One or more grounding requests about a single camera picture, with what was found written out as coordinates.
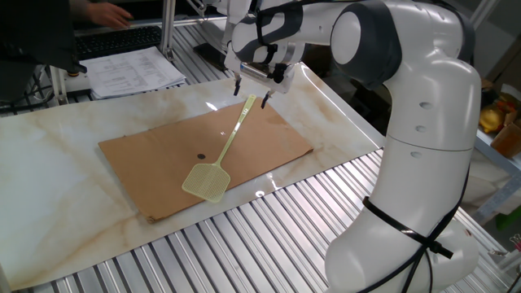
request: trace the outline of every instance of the paper document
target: paper document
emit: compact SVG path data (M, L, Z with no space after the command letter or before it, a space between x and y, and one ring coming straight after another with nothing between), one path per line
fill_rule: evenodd
M84 60L81 64L87 67L90 88L99 98L136 94L185 82L185 77L156 47Z

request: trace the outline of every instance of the marble-patterned mat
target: marble-patterned mat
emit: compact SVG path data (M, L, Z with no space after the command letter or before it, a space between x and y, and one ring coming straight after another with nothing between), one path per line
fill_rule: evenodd
M383 138L304 65L273 108L312 154L148 224L98 142L242 102L266 88L214 81L0 120L0 264L13 290L74 273L382 146Z

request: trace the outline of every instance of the fly swatter handle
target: fly swatter handle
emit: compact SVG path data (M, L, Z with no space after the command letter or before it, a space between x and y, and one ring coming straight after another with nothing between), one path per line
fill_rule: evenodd
M256 96L254 94L250 94L248 97L246 103L244 104L243 110L241 111L241 116L239 117L239 120L237 121L237 124L234 127L234 131L232 131L230 138L228 138L228 142L226 142L225 148L222 149L221 155L219 155L219 159L217 159L216 164L221 165L222 158L225 157L226 151L228 151L228 148L231 145L231 142L234 141L235 134L237 134L237 131L239 130L239 127L244 121L244 118L246 118L246 115L250 112L250 108L252 107L253 103L255 102Z

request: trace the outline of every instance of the keyboard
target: keyboard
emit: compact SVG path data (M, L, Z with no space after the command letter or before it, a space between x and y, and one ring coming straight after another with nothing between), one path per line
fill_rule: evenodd
M75 39L78 60L85 60L157 46L161 42L161 28L131 28Z

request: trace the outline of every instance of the black cable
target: black cable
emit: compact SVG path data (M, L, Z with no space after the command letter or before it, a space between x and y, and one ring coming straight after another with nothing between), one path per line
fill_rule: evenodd
M39 107L44 107L47 104L47 102L49 102L54 97L55 97L55 94L52 93L52 94L50 94L49 98L42 100L40 103L35 103L32 105L27 105L27 106L18 106L18 107L3 107L3 108L0 108L0 114L27 111L27 110L36 109Z
M450 221L453 219L454 215L456 214L456 212L458 211L458 208L459 206L461 205L462 201L463 201L463 195L465 194L465 190L466 190L466 184L469 180L469 172L470 172L470 167L469 169L466 171L466 177L465 177L465 182L463 183L463 188L462 188L462 194L458 200L458 203L456 203L456 206L450 211L448 212L442 219L441 221L438 223L438 225L434 228L434 230L431 232L431 234L429 235L428 239L430 239L431 241L434 241L434 239L438 238L438 236L440 236L441 232L443 232L443 230L447 227L447 225L450 223ZM401 273L404 269L406 269L409 265L411 265L412 263L414 263L418 258L421 258L422 255L424 253L426 253L427 251L427 247L422 245L414 254L413 256L411 256L404 264L402 264L400 267L398 267L398 269L395 269L394 271L392 271L389 275L387 275L386 277L382 278L380 281L376 282L375 284L371 285L371 286L368 286L366 289L364 290L361 290L361 291L358 291L357 293L369 293L371 292L372 290L382 286L383 284L385 284L386 282L388 282L389 280L391 280L392 278L394 278L396 275L398 275L399 273ZM431 267L431 260L428 259L428 262L429 262L429 271L431 272L432 271L432 267Z
M407 276L407 279L405 280L404 287L401 289L401 293L407 293L407 290L409 289L410 283L413 281L414 274L416 273L416 269L420 265L420 262L422 261L422 256L424 253L426 253L427 248L425 246L422 246L420 248L422 251L422 255L418 257L416 260L414 260L413 267L410 268L409 275Z
M432 293L432 285L434 283L434 274L432 273L432 263L431 263L431 257L429 256L428 252L425 252L425 257L427 258L427 263L429 264L429 275L430 281L429 281L429 293Z

